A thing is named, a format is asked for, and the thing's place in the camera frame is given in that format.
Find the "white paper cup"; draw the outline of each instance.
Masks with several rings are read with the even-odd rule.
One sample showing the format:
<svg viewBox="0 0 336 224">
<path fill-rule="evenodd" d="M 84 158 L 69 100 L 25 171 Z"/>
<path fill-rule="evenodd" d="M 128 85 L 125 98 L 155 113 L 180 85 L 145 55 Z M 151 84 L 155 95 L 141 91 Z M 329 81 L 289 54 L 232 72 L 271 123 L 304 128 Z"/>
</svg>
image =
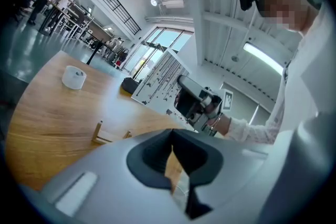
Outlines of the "white paper cup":
<svg viewBox="0 0 336 224">
<path fill-rule="evenodd" d="M 86 74 L 84 71 L 77 67 L 67 66 L 62 77 L 62 82 L 66 87 L 79 90 L 83 87 L 85 79 Z"/>
</svg>

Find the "air conditioner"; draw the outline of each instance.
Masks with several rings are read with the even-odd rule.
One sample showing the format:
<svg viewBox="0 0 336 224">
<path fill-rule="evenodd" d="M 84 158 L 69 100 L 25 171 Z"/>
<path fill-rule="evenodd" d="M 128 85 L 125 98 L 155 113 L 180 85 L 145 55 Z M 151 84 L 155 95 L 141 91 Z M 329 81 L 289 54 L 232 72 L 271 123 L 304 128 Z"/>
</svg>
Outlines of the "air conditioner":
<svg viewBox="0 0 336 224">
<path fill-rule="evenodd" d="M 184 8 L 184 0 L 161 0 L 166 8 Z"/>
</svg>

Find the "glass door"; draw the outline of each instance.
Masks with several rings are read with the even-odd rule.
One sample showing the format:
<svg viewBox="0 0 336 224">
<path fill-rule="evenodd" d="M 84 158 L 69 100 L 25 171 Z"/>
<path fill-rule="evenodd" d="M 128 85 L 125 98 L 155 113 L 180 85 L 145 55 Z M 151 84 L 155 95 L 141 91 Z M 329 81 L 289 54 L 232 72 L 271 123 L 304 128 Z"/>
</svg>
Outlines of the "glass door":
<svg viewBox="0 0 336 224">
<path fill-rule="evenodd" d="M 134 76 L 139 71 L 139 69 L 143 66 L 143 64 L 146 62 L 147 58 L 151 55 L 151 53 L 154 50 L 154 48 L 149 48 L 149 47 L 147 47 L 147 48 L 148 48 L 147 52 L 140 58 L 140 60 L 136 63 L 134 68 L 131 70 L 131 73 L 130 73 L 131 76 Z"/>
<path fill-rule="evenodd" d="M 149 47 L 141 44 L 137 51 L 132 55 L 129 62 L 125 65 L 124 69 L 130 73 L 132 69 L 137 65 L 137 63 L 141 60 L 144 54 L 148 51 Z"/>
<path fill-rule="evenodd" d="M 140 81 L 141 79 L 144 79 L 152 66 L 159 60 L 161 55 L 163 55 L 163 52 L 159 49 L 156 49 L 156 51 L 146 61 L 141 71 L 135 76 L 135 81 Z"/>
</svg>

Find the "table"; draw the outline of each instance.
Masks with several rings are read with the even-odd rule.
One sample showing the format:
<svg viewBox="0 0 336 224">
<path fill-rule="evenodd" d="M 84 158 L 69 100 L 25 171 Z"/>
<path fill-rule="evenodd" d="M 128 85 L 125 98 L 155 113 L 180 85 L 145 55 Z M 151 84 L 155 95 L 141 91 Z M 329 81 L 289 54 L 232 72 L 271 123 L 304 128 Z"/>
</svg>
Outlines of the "table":
<svg viewBox="0 0 336 224">
<path fill-rule="evenodd" d="M 73 65 L 87 74 L 81 90 L 61 82 L 64 69 Z M 5 158 L 14 178 L 40 190 L 54 175 L 100 146 L 91 141 L 103 120 L 101 134 L 121 140 L 166 128 L 181 128 L 168 115 L 159 115 L 131 99 L 114 78 L 60 51 L 36 74 L 23 93 L 9 125 Z M 181 165 L 172 154 L 166 176 L 176 186 Z"/>
<path fill-rule="evenodd" d="M 72 22 L 74 25 L 71 28 L 71 30 L 69 31 L 69 33 L 65 36 L 65 38 L 72 38 L 72 36 L 75 34 L 75 32 L 77 31 L 78 28 L 82 29 L 78 24 L 76 24 L 73 20 L 70 19 L 70 17 L 65 13 L 65 11 L 61 10 L 56 4 L 51 3 L 52 6 L 57 9 L 58 11 L 61 12 L 61 17 L 57 20 L 57 22 L 55 23 L 54 27 L 52 28 L 52 30 L 50 31 L 49 35 L 51 36 L 52 33 L 56 30 L 56 28 L 58 27 L 59 23 L 62 21 L 62 19 L 64 17 L 67 17 L 67 20 L 69 20 L 70 22 Z M 53 16 L 53 14 L 55 14 L 55 9 L 52 9 L 49 14 L 47 15 L 47 17 L 45 18 L 45 20 L 43 21 L 43 23 L 41 24 L 41 27 L 39 29 L 39 32 L 44 32 L 44 28 L 46 27 L 47 23 L 49 22 L 49 20 L 51 19 L 51 17 Z"/>
<path fill-rule="evenodd" d="M 67 11 L 69 11 L 69 12 L 71 12 L 73 15 L 75 15 L 76 17 L 79 17 L 78 15 L 77 15 L 77 13 L 75 13 L 71 8 L 67 8 Z"/>
</svg>

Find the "white lab coat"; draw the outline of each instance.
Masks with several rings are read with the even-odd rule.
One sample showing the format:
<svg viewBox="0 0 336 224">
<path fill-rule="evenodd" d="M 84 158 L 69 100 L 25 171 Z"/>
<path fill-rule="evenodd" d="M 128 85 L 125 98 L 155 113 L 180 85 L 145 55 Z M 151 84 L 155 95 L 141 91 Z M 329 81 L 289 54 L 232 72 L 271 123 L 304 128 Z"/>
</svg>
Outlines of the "white lab coat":
<svg viewBox="0 0 336 224">
<path fill-rule="evenodd" d="M 68 5 L 70 4 L 70 1 L 68 0 L 60 0 L 57 4 L 57 6 L 60 8 L 60 9 L 63 9 L 64 10 L 68 7 Z"/>
<path fill-rule="evenodd" d="M 288 67 L 287 83 L 281 79 L 273 111 L 263 125 L 232 119 L 227 136 L 237 141 L 272 144 L 278 133 L 294 130 L 317 112 L 336 109 L 336 31 L 332 9 L 323 3 Z"/>
</svg>

